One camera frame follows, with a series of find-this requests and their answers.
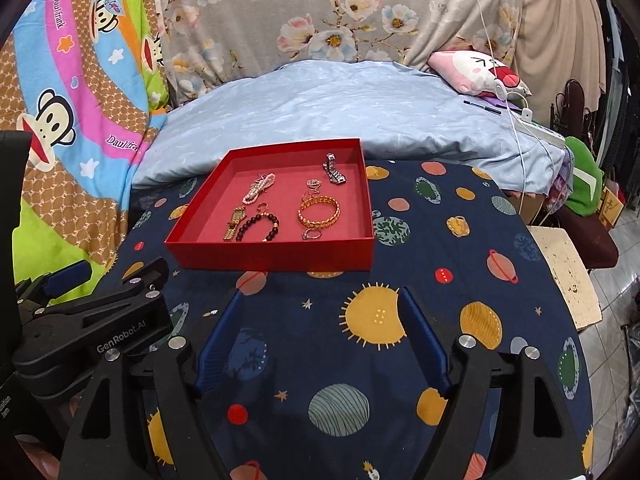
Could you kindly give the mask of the green cloth item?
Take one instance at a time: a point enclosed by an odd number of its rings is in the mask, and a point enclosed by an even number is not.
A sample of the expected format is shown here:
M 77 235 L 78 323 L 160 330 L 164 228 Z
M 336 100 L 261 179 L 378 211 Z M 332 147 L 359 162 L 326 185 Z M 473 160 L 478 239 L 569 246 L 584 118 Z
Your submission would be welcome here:
M 589 217 L 597 211 L 600 203 L 603 171 L 584 142 L 574 136 L 567 136 L 565 144 L 574 155 L 573 192 L 565 205 L 574 214 Z

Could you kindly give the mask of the red cardboard tray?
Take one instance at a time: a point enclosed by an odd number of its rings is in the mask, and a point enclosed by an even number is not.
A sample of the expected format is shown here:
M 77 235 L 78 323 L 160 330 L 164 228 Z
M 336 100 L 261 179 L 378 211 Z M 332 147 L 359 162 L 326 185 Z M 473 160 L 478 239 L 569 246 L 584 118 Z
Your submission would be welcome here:
M 303 200 L 331 196 L 340 218 L 323 230 L 297 218 Z M 246 218 L 230 242 L 235 207 Z M 305 211 L 310 220 L 329 205 Z M 165 244 L 188 269 L 216 271 L 367 271 L 374 251 L 366 164 L 357 139 L 330 139 L 230 151 L 195 193 Z

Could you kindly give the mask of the light blue pillow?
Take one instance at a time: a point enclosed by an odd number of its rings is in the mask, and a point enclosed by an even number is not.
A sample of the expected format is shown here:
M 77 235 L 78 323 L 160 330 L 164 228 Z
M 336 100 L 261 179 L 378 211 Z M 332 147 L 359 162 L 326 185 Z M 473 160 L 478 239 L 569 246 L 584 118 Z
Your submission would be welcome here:
M 514 122 L 439 76 L 396 63 L 303 61 L 228 82 L 169 112 L 132 185 L 207 174 L 236 148 L 357 138 L 369 158 L 460 162 L 504 190 L 547 194 L 565 148 L 513 131 Z

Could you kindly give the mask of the gold cuff bangle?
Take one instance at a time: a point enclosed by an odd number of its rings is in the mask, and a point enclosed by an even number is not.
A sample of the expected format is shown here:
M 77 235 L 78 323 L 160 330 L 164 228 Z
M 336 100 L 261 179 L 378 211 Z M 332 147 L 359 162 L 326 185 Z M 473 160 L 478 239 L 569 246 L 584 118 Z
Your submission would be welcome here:
M 313 206 L 329 205 L 333 207 L 333 214 L 323 220 L 310 220 L 305 216 L 305 211 Z M 338 201 L 331 196 L 315 195 L 303 200 L 297 211 L 298 221 L 307 229 L 323 230 L 333 226 L 341 215 L 341 207 Z

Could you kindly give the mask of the grey floral pillow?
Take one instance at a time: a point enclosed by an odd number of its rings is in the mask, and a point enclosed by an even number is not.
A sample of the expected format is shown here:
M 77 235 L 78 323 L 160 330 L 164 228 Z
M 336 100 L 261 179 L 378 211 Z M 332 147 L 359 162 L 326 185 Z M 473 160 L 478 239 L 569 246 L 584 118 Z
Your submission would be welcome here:
M 295 61 L 390 61 L 439 50 L 512 61 L 523 0 L 155 0 L 172 100 Z

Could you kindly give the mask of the colourful monkey cartoon blanket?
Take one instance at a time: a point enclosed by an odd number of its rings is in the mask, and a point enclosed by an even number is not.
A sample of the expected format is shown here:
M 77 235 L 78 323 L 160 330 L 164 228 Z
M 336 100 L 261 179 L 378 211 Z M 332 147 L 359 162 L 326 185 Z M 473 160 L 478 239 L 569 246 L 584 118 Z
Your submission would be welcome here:
M 114 264 L 132 180 L 166 119 L 154 0 L 32 0 L 1 50 L 1 125 L 32 137 L 13 234 L 17 281 Z

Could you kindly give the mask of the beige curtain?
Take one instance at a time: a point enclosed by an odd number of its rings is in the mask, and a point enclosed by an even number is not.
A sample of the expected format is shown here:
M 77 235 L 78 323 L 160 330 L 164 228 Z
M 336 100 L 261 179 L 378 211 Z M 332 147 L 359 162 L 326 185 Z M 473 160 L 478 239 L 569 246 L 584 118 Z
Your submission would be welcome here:
M 570 79 L 590 112 L 606 90 L 602 18 L 597 0 L 523 0 L 514 67 L 533 95 L 535 122 L 548 126 L 550 108 Z

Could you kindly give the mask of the navy planet print cloth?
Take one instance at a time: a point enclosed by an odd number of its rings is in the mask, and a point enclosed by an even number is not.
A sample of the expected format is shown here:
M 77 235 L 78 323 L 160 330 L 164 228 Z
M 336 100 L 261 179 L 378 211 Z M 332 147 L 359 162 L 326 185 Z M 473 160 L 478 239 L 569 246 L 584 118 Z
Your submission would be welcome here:
M 155 258 L 172 330 L 191 336 L 230 292 L 242 324 L 224 374 L 198 412 L 233 479 L 416 479 L 447 404 L 427 385 L 399 321 L 409 287 L 448 326 L 491 350 L 538 350 L 562 393 L 584 461 L 592 421 L 575 324 L 527 226 L 490 177 L 462 165 L 379 162 L 368 180 L 367 271 L 216 271 L 182 266 L 165 244 L 205 179 L 173 186 L 142 214 L 103 278 Z M 471 465 L 486 479 L 499 395 L 491 393 Z M 145 418 L 155 463 L 178 479 L 154 392 Z

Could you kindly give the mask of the gold watch band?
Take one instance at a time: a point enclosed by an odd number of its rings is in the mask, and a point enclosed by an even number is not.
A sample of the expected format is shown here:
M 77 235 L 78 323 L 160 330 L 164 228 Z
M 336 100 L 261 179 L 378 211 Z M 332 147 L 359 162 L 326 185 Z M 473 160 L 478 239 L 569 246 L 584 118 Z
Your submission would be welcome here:
M 233 240 L 236 232 L 244 219 L 246 218 L 246 208 L 244 206 L 235 207 L 232 211 L 231 218 L 227 224 L 226 232 L 224 233 L 224 241 L 230 242 Z

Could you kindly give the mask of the dark red stool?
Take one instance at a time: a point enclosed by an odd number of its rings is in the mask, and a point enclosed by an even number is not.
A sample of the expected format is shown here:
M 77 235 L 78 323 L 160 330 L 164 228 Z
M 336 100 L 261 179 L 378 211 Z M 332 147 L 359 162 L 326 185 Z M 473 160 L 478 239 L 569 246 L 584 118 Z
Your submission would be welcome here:
M 616 266 L 620 253 L 597 214 L 583 217 L 564 205 L 555 217 L 560 228 L 567 232 L 588 271 Z

